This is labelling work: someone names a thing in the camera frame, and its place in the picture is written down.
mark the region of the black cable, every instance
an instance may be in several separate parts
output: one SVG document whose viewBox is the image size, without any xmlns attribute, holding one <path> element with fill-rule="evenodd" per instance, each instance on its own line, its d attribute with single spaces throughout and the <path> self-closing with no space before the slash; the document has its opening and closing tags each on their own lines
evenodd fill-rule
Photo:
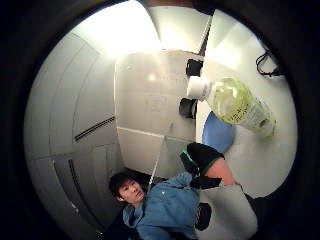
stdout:
<svg viewBox="0 0 320 240">
<path fill-rule="evenodd" d="M 257 59 L 256 59 L 256 66 L 257 66 L 257 71 L 263 75 L 263 76 L 269 76 L 269 77 L 272 77 L 272 76 L 279 76 L 279 75 L 282 75 L 280 69 L 278 67 L 276 67 L 275 69 L 273 69 L 272 72 L 265 72 L 261 69 L 261 65 L 263 63 L 266 62 L 267 58 L 269 57 L 269 51 L 266 50 L 264 54 L 262 54 L 261 56 L 259 56 Z"/>
</svg>

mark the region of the bottle cap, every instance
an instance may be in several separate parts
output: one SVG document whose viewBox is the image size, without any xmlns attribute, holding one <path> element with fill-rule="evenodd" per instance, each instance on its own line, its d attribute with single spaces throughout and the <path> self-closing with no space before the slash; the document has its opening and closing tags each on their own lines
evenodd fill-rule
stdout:
<svg viewBox="0 0 320 240">
<path fill-rule="evenodd" d="M 189 98 L 203 101 L 208 98 L 211 91 L 211 83 L 208 79 L 198 76 L 191 76 L 187 88 L 187 95 Z"/>
</svg>

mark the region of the yellow liquid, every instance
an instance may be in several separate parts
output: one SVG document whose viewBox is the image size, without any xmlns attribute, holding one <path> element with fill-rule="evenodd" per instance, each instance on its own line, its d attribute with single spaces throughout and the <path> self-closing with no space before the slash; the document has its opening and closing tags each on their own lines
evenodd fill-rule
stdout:
<svg viewBox="0 0 320 240">
<path fill-rule="evenodd" d="M 232 78 L 216 81 L 207 102 L 216 116 L 225 122 L 239 124 L 263 137 L 274 134 L 274 114 L 241 81 Z"/>
</svg>

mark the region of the person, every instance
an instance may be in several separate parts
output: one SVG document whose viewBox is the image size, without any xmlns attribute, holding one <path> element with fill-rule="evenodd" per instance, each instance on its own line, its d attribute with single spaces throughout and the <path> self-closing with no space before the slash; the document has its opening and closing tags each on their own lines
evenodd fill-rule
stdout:
<svg viewBox="0 0 320 240">
<path fill-rule="evenodd" d="M 207 189 L 209 189 L 209 194 L 213 192 L 211 189 L 218 189 L 217 191 L 222 192 L 222 199 L 231 196 L 229 197 L 231 205 L 227 199 L 226 206 L 234 205 L 237 200 L 233 198 L 239 198 L 239 201 L 242 201 L 241 206 L 244 206 L 243 202 L 247 204 L 247 210 L 241 209 L 242 212 L 239 213 L 242 216 L 248 215 L 243 213 L 244 210 L 252 212 L 251 216 L 244 218 L 245 224 L 249 222 L 249 230 L 246 232 L 244 229 L 244 236 L 252 235 L 252 221 L 257 221 L 258 224 L 263 223 L 266 212 L 264 198 L 258 198 L 255 202 L 255 199 L 242 192 L 242 187 L 235 181 L 223 154 L 212 147 L 194 142 L 187 146 L 180 158 L 186 172 L 156 184 L 148 194 L 132 176 L 124 172 L 117 173 L 110 179 L 111 193 L 118 201 L 127 203 L 123 209 L 124 223 L 130 228 L 136 228 L 141 239 L 197 239 L 197 235 L 201 236 L 208 229 L 207 232 L 210 235 L 221 234 L 221 231 L 229 232 L 227 228 L 220 232 L 210 229 L 210 221 L 211 223 L 216 221 L 211 216 L 213 206 L 200 202 L 202 198 L 199 194 Z M 234 195 L 232 189 L 238 189 L 236 190 L 238 193 Z"/>
</svg>

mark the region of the man's hair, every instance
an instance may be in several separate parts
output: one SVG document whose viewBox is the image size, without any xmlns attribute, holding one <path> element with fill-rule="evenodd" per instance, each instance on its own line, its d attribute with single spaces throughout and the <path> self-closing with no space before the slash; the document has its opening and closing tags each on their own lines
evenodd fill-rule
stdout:
<svg viewBox="0 0 320 240">
<path fill-rule="evenodd" d="M 109 182 L 109 190 L 112 193 L 112 195 L 115 197 L 121 197 L 119 194 L 119 188 L 128 180 L 135 181 L 135 179 L 132 176 L 130 176 L 125 172 L 119 172 L 114 174 L 110 178 L 110 182 Z"/>
</svg>

